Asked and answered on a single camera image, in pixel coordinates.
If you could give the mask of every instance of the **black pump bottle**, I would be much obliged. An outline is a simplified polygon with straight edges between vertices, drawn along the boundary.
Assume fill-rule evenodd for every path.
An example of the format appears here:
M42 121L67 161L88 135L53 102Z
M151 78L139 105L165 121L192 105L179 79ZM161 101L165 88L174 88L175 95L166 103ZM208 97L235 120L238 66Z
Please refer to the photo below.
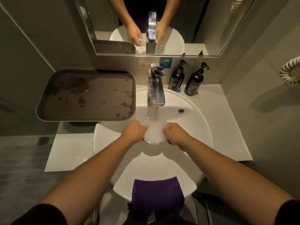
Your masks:
M175 91L175 92L179 92L180 86L183 82L183 79L185 78L185 74L183 73L183 65L188 66L188 64L185 62L185 60L181 59L180 65L172 73L168 89Z
M198 69L196 72L192 73L189 80L187 81L187 85L185 87L185 94L188 96L193 96L197 94L197 91L204 80L204 68L209 70L208 65L205 62L202 62L201 68Z

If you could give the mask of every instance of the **forearm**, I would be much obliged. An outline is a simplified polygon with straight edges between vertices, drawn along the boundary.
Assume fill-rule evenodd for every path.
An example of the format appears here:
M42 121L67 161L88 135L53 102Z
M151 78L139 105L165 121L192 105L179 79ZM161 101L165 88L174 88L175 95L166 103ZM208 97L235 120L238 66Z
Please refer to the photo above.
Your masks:
M82 224L100 202L131 143L118 138L78 166L42 200L59 208L68 224Z
M178 7L180 5L181 0L167 0L167 4L165 10L163 12L163 16L161 18L161 22L164 22L166 25L169 25L172 18L174 17Z
M133 19L129 15L124 0L108 0L111 6L116 11L118 18L127 27L130 23L134 23Z
M250 224L273 224L280 206L293 199L257 172L190 138L184 150L214 188Z

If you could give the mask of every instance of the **blue sticker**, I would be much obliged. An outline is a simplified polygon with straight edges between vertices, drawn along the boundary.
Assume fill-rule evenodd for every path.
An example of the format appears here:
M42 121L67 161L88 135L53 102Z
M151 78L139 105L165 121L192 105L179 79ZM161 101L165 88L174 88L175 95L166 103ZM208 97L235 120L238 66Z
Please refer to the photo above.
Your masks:
M172 60L173 60L172 57L161 57L159 59L159 65L164 69L169 69L171 67Z

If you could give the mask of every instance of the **black sleeve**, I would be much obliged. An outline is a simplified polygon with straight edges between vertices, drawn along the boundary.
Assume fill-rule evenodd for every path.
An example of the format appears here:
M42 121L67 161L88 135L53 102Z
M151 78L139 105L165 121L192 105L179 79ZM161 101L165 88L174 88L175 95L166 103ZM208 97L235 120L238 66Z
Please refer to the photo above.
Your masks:
M63 213L55 206L39 204L17 218L12 225L68 225Z
M275 225L282 224L300 224L300 201L289 200L285 202L279 209L275 218Z

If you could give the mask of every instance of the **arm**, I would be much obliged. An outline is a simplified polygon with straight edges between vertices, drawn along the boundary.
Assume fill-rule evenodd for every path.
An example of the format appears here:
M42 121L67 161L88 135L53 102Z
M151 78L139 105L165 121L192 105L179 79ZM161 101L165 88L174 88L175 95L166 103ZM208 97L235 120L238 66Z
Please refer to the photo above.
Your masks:
M69 225L83 224L99 204L128 149L143 139L146 130L139 121L130 122L117 140L73 170L42 203L57 207Z
M161 21L156 26L156 37L157 43L160 43L163 35L166 32L167 26L170 24L172 18L174 17L176 11L178 10L181 0L167 0L165 10Z
M131 18L126 9L124 0L108 0L111 6L116 11L118 18L122 21L127 29L127 37L134 45L141 46L139 39L142 39L142 34L138 26Z
M201 169L220 196L250 224L274 224L280 206L293 199L254 170L230 159L190 136L177 123L163 132Z

